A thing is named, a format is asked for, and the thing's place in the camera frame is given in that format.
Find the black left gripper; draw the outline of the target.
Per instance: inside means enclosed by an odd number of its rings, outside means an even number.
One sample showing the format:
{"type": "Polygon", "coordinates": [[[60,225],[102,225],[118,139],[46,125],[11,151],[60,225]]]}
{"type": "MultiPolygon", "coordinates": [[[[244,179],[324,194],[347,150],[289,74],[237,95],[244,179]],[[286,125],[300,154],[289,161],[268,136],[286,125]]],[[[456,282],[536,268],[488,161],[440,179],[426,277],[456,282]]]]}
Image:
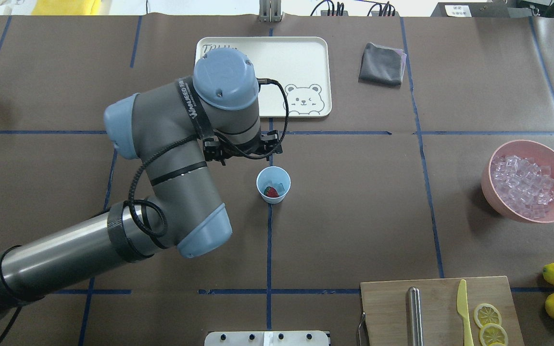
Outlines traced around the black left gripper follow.
{"type": "Polygon", "coordinates": [[[211,138],[203,140],[203,155],[206,161],[220,162],[233,157],[243,157],[250,160],[270,160],[273,155],[283,153],[283,134],[279,131],[269,131],[266,134],[258,132],[255,138],[244,144],[235,144],[220,132],[211,138]]]}

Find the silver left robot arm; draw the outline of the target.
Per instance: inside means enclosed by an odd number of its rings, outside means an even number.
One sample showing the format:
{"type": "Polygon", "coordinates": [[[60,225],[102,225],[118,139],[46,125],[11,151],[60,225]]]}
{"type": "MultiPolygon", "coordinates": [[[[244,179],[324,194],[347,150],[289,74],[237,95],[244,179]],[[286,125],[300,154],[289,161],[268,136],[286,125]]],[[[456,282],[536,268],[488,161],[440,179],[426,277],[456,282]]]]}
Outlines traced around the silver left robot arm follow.
{"type": "Polygon", "coordinates": [[[223,245],[232,226],[207,167],[233,156],[281,153],[284,131],[263,135],[252,61],[217,48],[191,76],[106,108],[106,133],[117,153],[141,160],[125,201],[87,221],[0,252],[0,320],[13,309],[128,263],[175,247],[185,258],[223,245]]]}

